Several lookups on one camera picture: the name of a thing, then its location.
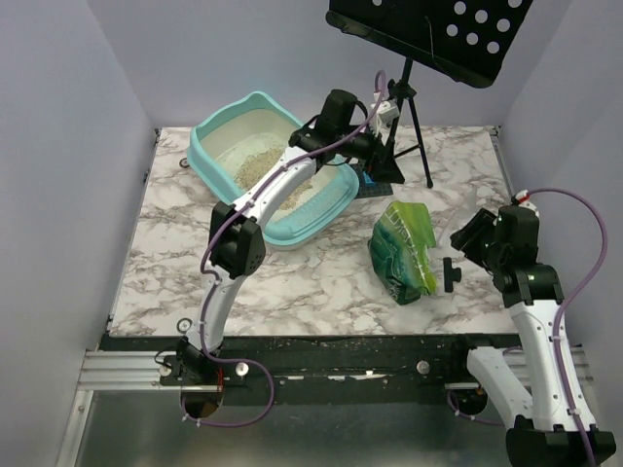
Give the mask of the black bag clip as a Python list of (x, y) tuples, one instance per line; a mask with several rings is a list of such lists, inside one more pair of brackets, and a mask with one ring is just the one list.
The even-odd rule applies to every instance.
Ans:
[(455, 284), (460, 283), (462, 280), (462, 270), (459, 267), (453, 265), (453, 259), (451, 257), (443, 258), (443, 282), (444, 291), (451, 294), (455, 290)]

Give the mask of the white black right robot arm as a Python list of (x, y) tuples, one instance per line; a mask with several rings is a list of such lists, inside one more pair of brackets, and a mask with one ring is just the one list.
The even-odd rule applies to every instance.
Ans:
[(522, 384), (502, 350), (476, 344), (452, 352), (450, 374), (474, 377), (506, 429), (514, 466), (600, 466), (616, 452), (598, 427), (575, 370), (556, 270), (537, 260), (539, 216), (528, 202), (479, 210), (450, 236), (454, 249), (484, 269), (501, 294), (521, 342), (529, 382)]

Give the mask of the clear plastic scoop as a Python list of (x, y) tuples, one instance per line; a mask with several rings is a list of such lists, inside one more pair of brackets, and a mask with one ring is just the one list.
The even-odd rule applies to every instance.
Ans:
[(453, 232), (453, 229), (455, 228), (457, 224), (458, 217), (460, 216), (460, 212), (461, 212), (460, 207), (455, 209), (453, 213), (450, 215), (450, 217), (448, 218), (441, 232), (437, 235), (436, 243), (439, 249), (444, 249), (446, 245), (449, 243), (450, 235)]

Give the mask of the green litter bag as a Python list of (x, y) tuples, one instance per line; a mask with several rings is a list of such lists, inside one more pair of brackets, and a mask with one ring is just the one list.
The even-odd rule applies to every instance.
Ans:
[(373, 271), (399, 305), (436, 293), (428, 251), (436, 246), (430, 215), (420, 202), (393, 201), (368, 241)]

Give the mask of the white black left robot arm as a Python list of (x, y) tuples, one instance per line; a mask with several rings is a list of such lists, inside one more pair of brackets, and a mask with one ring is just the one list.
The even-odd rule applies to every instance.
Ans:
[(243, 282), (264, 262), (266, 229), (279, 208), (305, 182), (336, 157), (362, 162), (379, 182), (399, 184), (404, 177), (393, 155), (393, 143), (381, 129), (400, 116), (397, 98), (376, 88), (374, 104), (362, 123), (352, 123), (361, 101), (346, 90), (331, 90), (321, 111), (289, 136), (281, 155), (251, 188), (211, 211), (208, 243), (200, 260), (207, 290), (190, 329), (175, 348), (182, 374), (195, 384), (218, 382), (226, 365), (268, 369), (247, 357), (221, 357), (226, 321)]

